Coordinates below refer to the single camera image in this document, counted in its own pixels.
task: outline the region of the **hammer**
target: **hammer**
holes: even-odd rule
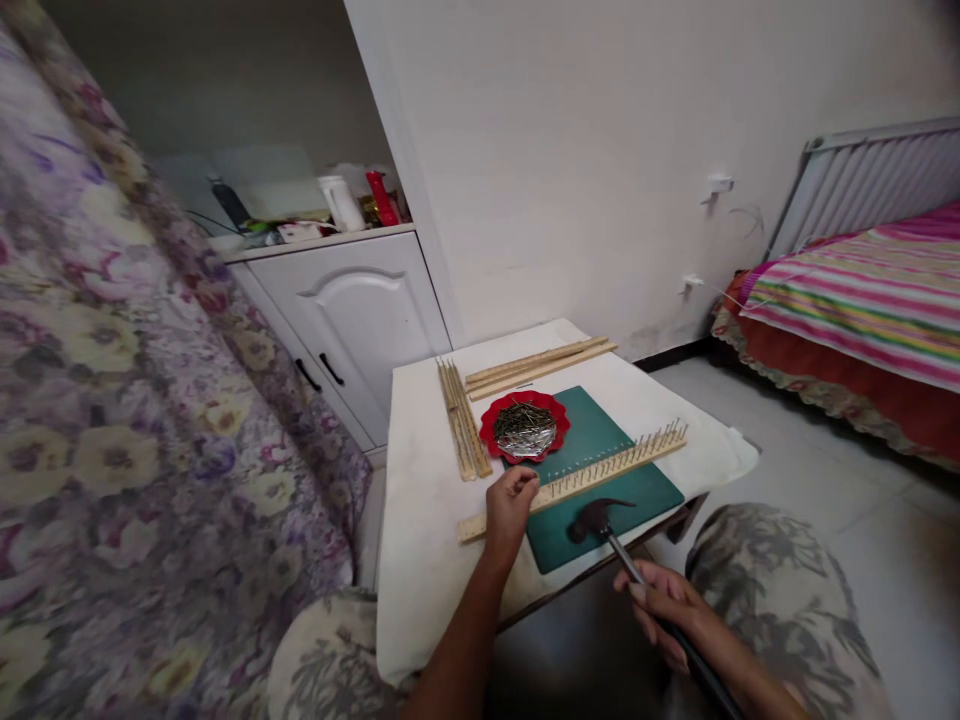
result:
[[[610,505],[636,507],[634,503],[624,502],[623,500],[612,500],[609,498],[594,500],[584,505],[580,512],[577,513],[576,521],[567,528],[567,537],[570,538],[571,542],[578,545],[587,539],[589,533],[593,533],[602,540],[606,540],[610,543],[610,547],[613,548],[617,557],[620,558],[620,562],[623,563],[623,567],[633,582],[646,585],[647,583],[640,574],[640,571],[637,570],[637,566],[633,564],[633,560],[627,555],[627,551],[623,549],[623,545],[620,544],[620,541],[610,527],[610,519],[607,517],[607,507]],[[693,643],[690,642],[683,630],[667,620],[654,618],[654,622],[660,623],[660,627],[680,643],[680,647],[683,648],[683,652],[687,656],[687,665],[690,668],[691,676],[693,676],[693,679],[697,685],[699,685],[704,695],[713,701],[714,705],[720,711],[721,716],[729,720],[744,720],[744,715],[740,711],[740,706],[737,705],[737,701],[733,699],[726,685],[723,684],[723,681],[717,673],[714,672],[703,655],[700,654],[700,651],[693,646]]]

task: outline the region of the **red dish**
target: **red dish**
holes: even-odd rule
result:
[[[513,405],[514,401],[518,403],[530,403],[535,407],[549,410],[550,414],[553,415],[553,419],[557,423],[557,436],[553,439],[553,443],[535,458],[516,458],[513,455],[509,455],[501,450],[500,446],[497,445],[497,441],[493,439],[493,424],[497,421],[500,411]],[[487,450],[491,455],[493,455],[493,457],[496,457],[497,455],[503,455],[503,459],[511,465],[516,465],[524,460],[529,460],[530,462],[542,462],[548,453],[551,453],[554,450],[559,450],[563,447],[563,439],[566,437],[567,430],[569,429],[570,421],[567,420],[567,409],[554,400],[553,395],[545,395],[543,393],[535,392],[534,390],[524,390],[518,393],[509,393],[504,395],[499,400],[494,400],[490,407],[487,408],[487,411],[480,418],[480,439],[487,444]]]

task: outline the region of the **hand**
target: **hand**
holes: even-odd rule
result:
[[[669,620],[683,630],[727,683],[736,686],[748,682],[759,663],[693,585],[680,573],[660,565],[646,560],[633,562],[649,584],[631,583],[627,571],[621,570],[614,578],[613,587],[618,592],[629,589],[633,614],[650,644],[660,648],[667,665],[676,672],[690,673],[686,653],[655,617]]]
[[[540,490],[534,470],[517,465],[487,488],[487,542],[483,553],[498,565],[513,566],[530,517],[530,503]]]

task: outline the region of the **pink striped blanket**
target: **pink striped blanket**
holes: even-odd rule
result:
[[[764,263],[743,315],[960,392],[960,202]]]

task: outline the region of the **nail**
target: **nail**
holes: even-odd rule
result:
[[[640,583],[630,583],[630,594],[638,605],[646,605],[647,590]]]

